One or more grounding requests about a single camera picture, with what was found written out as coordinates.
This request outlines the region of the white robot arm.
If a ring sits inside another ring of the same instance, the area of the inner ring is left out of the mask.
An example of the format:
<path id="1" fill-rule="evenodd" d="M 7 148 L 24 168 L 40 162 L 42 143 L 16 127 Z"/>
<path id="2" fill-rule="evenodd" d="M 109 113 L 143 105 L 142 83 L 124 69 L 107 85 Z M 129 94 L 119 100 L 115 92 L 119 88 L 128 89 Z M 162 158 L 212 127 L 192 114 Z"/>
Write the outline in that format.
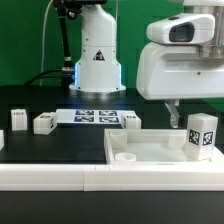
<path id="1" fill-rule="evenodd" d="M 138 63 L 136 88 L 163 100 L 179 126 L 181 99 L 224 97 L 224 0 L 184 0 L 183 12 L 150 24 Z M 70 91 L 105 99 L 125 89 L 116 59 L 115 19 L 97 3 L 82 7 L 82 53 Z"/>

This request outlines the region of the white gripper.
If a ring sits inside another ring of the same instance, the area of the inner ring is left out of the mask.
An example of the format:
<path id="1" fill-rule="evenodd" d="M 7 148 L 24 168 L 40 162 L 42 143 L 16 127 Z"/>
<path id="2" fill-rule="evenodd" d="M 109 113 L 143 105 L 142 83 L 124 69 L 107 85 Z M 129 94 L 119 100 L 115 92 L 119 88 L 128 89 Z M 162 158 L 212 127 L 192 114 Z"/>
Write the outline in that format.
<path id="1" fill-rule="evenodd" d="M 140 55 L 136 88 L 147 100 L 166 100 L 170 125 L 178 128 L 178 99 L 224 97 L 224 60 L 200 58 L 196 46 L 151 42 Z"/>

